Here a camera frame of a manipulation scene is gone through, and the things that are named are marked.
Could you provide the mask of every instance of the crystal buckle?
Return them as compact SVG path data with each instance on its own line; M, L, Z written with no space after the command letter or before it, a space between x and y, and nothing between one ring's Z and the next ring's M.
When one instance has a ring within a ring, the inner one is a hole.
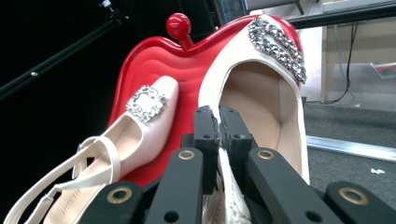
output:
M140 121L148 122L160 114L166 101L164 94L144 85L131 97L126 109Z
M295 80L305 84L306 71L303 54L297 50L297 46L292 40L288 39L282 30L277 29L276 26L260 17L254 18L247 28L250 42L256 45L257 50L275 58L291 71ZM266 35L271 36L275 43L271 43L270 39L265 38Z

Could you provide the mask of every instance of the pink shoe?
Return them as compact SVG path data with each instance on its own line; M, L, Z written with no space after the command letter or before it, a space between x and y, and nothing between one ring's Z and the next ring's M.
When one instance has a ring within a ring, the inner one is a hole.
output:
M299 45L295 30L285 21L265 15L254 18L210 66L198 105L209 105L219 124L219 105L236 109L259 147L279 151L309 183L298 87L305 83L306 75ZM225 188L223 221L249 223L249 212L234 180L226 149L219 149L219 171ZM209 215L208 219L218 215Z
M78 222L104 186L152 161L162 151L173 124L177 97L178 84L171 77L160 77L151 87L143 86L131 97L127 111L103 134L85 140L75 156L31 187L12 207L4 223L18 223L41 191L71 168L74 180L55 184L27 223L39 223L43 217L44 223ZM88 158L96 160L87 167ZM62 194L51 206L58 192Z

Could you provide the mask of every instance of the black background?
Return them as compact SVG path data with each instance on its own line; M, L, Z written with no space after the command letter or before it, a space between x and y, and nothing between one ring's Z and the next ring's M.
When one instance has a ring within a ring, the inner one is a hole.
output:
M190 17L195 39L213 31L207 10L196 7L189 14L180 2L112 1L129 14L128 23L0 102L2 219L36 181L72 156L78 143L105 130L120 67L138 42L153 35L168 37L165 22L174 12ZM108 10L99 3L2 1L0 87L104 25Z

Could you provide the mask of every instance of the black cable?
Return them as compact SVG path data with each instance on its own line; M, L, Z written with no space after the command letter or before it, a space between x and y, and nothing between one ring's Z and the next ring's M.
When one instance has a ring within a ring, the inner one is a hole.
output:
M119 24L115 20L105 23L101 27L97 28L96 30L82 37L80 40L76 41L74 44L59 51L58 53L48 58L46 61L38 64L37 66L25 72L24 74L20 75L19 77L14 78L6 85L0 87L0 102L8 98L16 91L20 90L22 87L26 86L31 81L42 76L43 74L48 72L52 67L63 62L64 60L72 56L74 53L85 48L86 46L91 44L91 42L98 39L100 36L111 31L117 25Z
M349 87L350 87L349 67L350 67L350 61L352 58L353 44L355 43L355 37L356 37L356 33L358 31L358 25L359 25L358 22L352 22L352 26L351 26L351 30L350 30L350 48L349 48L349 55L348 55L348 59L347 59L347 65L346 65L346 90L339 98L337 98L335 100L325 101L324 103L322 103L321 101L307 101L307 102L305 102L306 104L331 105L331 104L334 104L334 103L337 103L338 101L340 101L349 91Z

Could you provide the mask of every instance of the brass grommet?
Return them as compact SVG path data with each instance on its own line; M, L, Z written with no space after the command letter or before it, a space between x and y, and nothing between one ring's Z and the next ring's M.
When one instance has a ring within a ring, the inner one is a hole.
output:
M265 160L271 160L274 158L275 154L268 150L260 150L257 152L257 156Z
M125 203L131 197L132 190L128 187L121 186L111 190L107 194L107 201L110 203Z
M345 187L345 188L340 188L338 192L345 200L349 201L350 203L365 205L369 202L367 196L357 189ZM350 193L357 195L358 199L352 198L350 196Z
M178 157L181 158L182 160L191 160L192 158L195 157L195 153L190 150L183 150L178 153Z

